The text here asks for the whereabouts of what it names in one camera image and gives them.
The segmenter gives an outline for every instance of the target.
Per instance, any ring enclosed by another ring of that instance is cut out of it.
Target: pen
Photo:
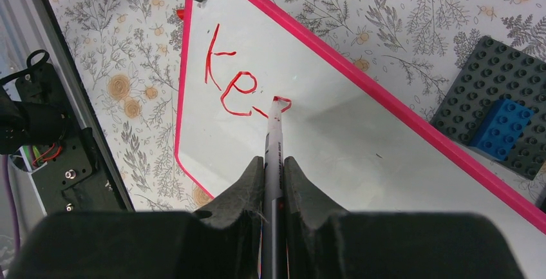
[[[268,113],[265,136],[265,192],[263,203],[261,277],[277,279],[287,277],[287,249],[283,212],[283,129],[281,105],[273,98]]]

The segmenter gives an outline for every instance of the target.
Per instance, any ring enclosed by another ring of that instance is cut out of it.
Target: screw
[[[73,170],[73,169],[70,169],[70,170],[66,171],[66,173],[64,173],[64,177],[66,179],[74,179],[74,178],[76,178],[76,171]]]

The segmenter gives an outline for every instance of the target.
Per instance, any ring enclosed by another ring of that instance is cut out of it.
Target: floral pattern
[[[483,35],[546,60],[546,0],[271,0],[430,119]],[[135,208],[208,196],[174,160],[184,0],[50,0]],[[491,164],[527,199],[534,181]]]

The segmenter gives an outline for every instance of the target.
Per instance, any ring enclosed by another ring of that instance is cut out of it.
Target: whiteboard
[[[267,0],[187,0],[175,155],[212,196],[263,155],[259,111],[275,95],[293,102],[285,156],[343,207],[479,213],[527,276],[546,271],[541,211],[286,13]]]

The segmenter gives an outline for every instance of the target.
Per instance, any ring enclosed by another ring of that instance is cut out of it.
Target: pink border
[[[379,104],[383,105],[394,116],[409,126],[423,139],[453,161],[458,167],[468,173],[472,178],[505,202],[509,207],[527,219],[532,225],[546,234],[546,214],[540,211],[535,205],[526,200],[523,196],[502,182],[487,168],[478,163],[474,158],[460,149],[433,128],[426,121],[421,119],[411,109],[403,105],[390,92],[379,86],[373,79],[363,74],[356,66],[347,61],[338,52],[320,40],[311,31],[299,24],[294,18],[282,11],[278,6],[269,0],[249,0],[254,6],[266,13],[271,19],[279,23],[294,37],[306,44],[316,54],[330,63],[336,70],[339,70],[345,77],[373,97]],[[176,142],[174,146],[175,157],[180,167],[198,186],[208,195],[212,196],[201,184],[192,177],[182,166],[178,159],[178,147],[180,140],[180,128],[182,127],[182,108],[184,106],[184,84],[187,65],[187,53],[189,46],[189,29],[191,26],[192,0],[185,1],[184,34],[182,35],[182,63],[180,65],[180,93],[178,97],[178,116],[176,120]]]

